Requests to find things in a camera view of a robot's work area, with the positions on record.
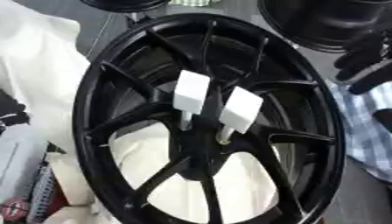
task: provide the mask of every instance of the rim lip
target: rim lip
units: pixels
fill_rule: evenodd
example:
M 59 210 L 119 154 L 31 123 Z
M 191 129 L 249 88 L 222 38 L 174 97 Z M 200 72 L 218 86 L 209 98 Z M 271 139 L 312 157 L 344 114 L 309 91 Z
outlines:
M 127 13 L 127 12 L 139 12 L 139 11 L 152 11 L 155 10 L 156 8 L 163 6 L 164 4 L 169 3 L 171 0 L 156 0 L 156 2 L 153 4 L 142 3 L 142 5 L 147 4 L 147 7 L 135 6 L 132 3 L 128 3 L 128 4 L 120 3 L 119 5 L 116 5 L 115 3 L 102 3 L 96 0 L 80 0 L 80 1 L 83 2 L 84 4 L 87 4 L 89 6 L 92 6 L 94 8 L 103 11 Z
M 345 51 L 345 43 L 336 45 L 324 45 L 319 43 L 314 38 L 307 38 L 306 36 L 296 36 L 290 35 L 284 31 L 282 26 L 274 19 L 274 17 L 267 11 L 265 5 L 267 4 L 268 0 L 258 0 L 258 8 L 260 14 L 265 19 L 267 24 L 272 27 L 272 29 L 276 30 L 280 35 L 282 35 L 285 39 L 288 39 L 300 46 L 304 46 L 310 48 L 312 50 L 322 52 L 322 53 L 343 53 Z
M 269 31 L 264 30 L 261 27 L 256 25 L 247 23 L 245 21 L 241 21 L 239 19 L 220 16 L 220 15 L 213 15 L 213 14 L 206 14 L 206 13 L 196 13 L 196 14 L 177 14 L 171 16 L 160 17 L 157 19 L 153 19 L 151 21 L 146 21 L 141 24 L 137 24 L 134 29 L 128 30 L 125 33 L 121 34 L 115 40 L 113 40 L 104 51 L 91 63 L 91 66 L 86 71 L 85 76 L 83 77 L 73 107 L 73 138 L 75 141 L 75 145 L 77 148 L 77 156 L 80 163 L 80 167 L 82 172 L 87 179 L 90 187 L 98 197 L 98 199 L 102 202 L 102 204 L 119 220 L 123 221 L 124 223 L 135 223 L 135 224 L 142 224 L 144 223 L 143 220 L 139 220 L 137 217 L 132 217 L 131 215 L 126 215 L 126 212 L 123 209 L 120 209 L 119 206 L 114 199 L 118 199 L 115 192 L 111 192 L 111 184 L 104 181 L 102 178 L 102 173 L 99 173 L 94 167 L 96 163 L 94 161 L 94 155 L 92 154 L 93 147 L 88 143 L 87 139 L 84 136 L 86 132 L 86 127 L 89 124 L 89 109 L 90 103 L 92 100 L 91 93 L 94 91 L 98 83 L 98 77 L 100 76 L 97 71 L 99 71 L 100 63 L 104 59 L 111 58 L 114 59 L 116 55 L 119 53 L 119 50 L 123 49 L 125 46 L 128 45 L 128 40 L 131 37 L 134 37 L 135 34 L 138 34 L 142 31 L 146 26 L 153 26 L 159 25 L 164 22 L 170 22 L 172 20 L 177 20 L 179 18 L 188 17 L 188 18 L 197 18 L 197 17 L 211 17 L 211 19 L 228 19 L 229 21 L 235 21 L 238 24 L 247 25 L 248 27 L 256 28 L 260 33 L 268 35 L 269 37 L 275 39 L 277 43 L 284 49 L 284 53 L 288 59 L 294 61 L 293 65 L 296 65 L 298 70 L 311 76 L 317 83 L 318 87 L 320 88 L 323 97 L 325 98 L 324 102 L 328 103 L 330 109 L 330 117 L 334 121 L 332 122 L 332 129 L 335 132 L 335 152 L 331 153 L 333 155 L 333 164 L 330 165 L 328 175 L 328 183 L 324 187 L 324 195 L 329 195 L 329 197 L 321 197 L 318 201 L 317 205 L 307 213 L 304 218 L 299 221 L 298 223 L 301 224 L 311 224 L 315 223 L 319 220 L 321 214 L 326 210 L 326 208 L 331 203 L 335 193 L 337 192 L 341 176 L 343 173 L 344 161 L 345 161 L 345 145 L 344 145 L 344 133 L 342 129 L 342 122 L 340 120 L 340 112 L 338 110 L 337 104 L 333 99 L 331 93 L 327 85 L 324 81 L 320 78 L 319 74 L 316 70 L 312 67 L 310 62 L 302 56 L 299 52 L 297 52 L 294 48 L 290 45 L 285 43 L 282 39 L 277 37 L 276 35 L 272 34 Z

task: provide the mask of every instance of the white fabric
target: white fabric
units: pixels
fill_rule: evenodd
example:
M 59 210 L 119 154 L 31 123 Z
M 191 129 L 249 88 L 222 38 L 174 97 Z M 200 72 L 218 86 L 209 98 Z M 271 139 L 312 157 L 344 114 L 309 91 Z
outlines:
M 169 133 L 157 123 L 112 143 L 122 175 L 135 188 L 169 162 Z M 265 169 L 247 153 L 234 154 L 214 176 L 225 223 L 251 219 L 277 203 L 277 189 Z M 200 182 L 178 174 L 155 189 L 148 201 L 173 216 L 208 222 L 207 202 Z
M 74 152 L 72 107 L 88 61 L 76 51 L 79 24 L 0 1 L 0 88 L 25 104 L 31 126 Z
M 28 198 L 47 142 L 27 124 L 13 125 L 0 136 L 0 204 Z
M 47 160 L 69 205 L 77 207 L 93 203 L 93 191 L 83 176 L 77 158 L 72 155 L 50 154 Z

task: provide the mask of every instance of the red object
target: red object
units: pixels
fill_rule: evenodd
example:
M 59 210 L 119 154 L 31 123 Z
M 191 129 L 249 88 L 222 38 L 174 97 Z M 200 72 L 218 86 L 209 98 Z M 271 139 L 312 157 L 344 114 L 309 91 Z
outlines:
M 6 221 L 20 221 L 29 212 L 30 205 L 22 199 L 9 199 L 1 205 L 2 216 Z

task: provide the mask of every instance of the gray floor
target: gray floor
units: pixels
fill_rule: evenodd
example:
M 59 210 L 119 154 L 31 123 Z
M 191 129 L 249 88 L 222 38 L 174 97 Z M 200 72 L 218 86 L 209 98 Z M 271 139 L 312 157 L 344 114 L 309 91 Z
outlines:
M 29 8 L 80 22 L 81 33 L 77 47 L 93 60 L 97 54 L 117 35 L 125 31 L 123 16 L 90 8 L 78 0 L 17 0 Z M 256 0 L 223 0 L 208 8 L 170 6 L 151 13 L 152 16 L 184 13 L 208 12 L 226 14 L 247 20 L 263 28 L 270 29 L 258 14 Z M 314 52 L 300 48 L 311 63 L 326 78 L 336 74 L 332 62 L 337 55 Z M 390 224 L 391 209 L 385 186 L 365 173 L 354 161 L 347 160 L 344 178 L 339 193 L 325 213 L 327 224 Z

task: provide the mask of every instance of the black glove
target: black glove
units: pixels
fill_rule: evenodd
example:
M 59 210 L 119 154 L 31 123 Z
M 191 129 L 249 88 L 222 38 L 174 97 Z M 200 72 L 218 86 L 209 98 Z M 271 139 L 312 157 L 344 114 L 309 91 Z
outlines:
M 374 118 L 392 133 L 392 109 L 385 108 L 374 113 Z
M 354 39 L 346 47 L 346 54 L 335 62 L 340 69 L 336 78 L 346 81 L 366 68 L 381 65 L 363 79 L 354 83 L 349 91 L 355 95 L 363 94 L 384 82 L 392 81 L 392 25 L 371 31 Z
M 0 90 L 0 117 L 22 113 L 25 111 L 25 108 L 25 105 L 19 104 L 15 99 Z

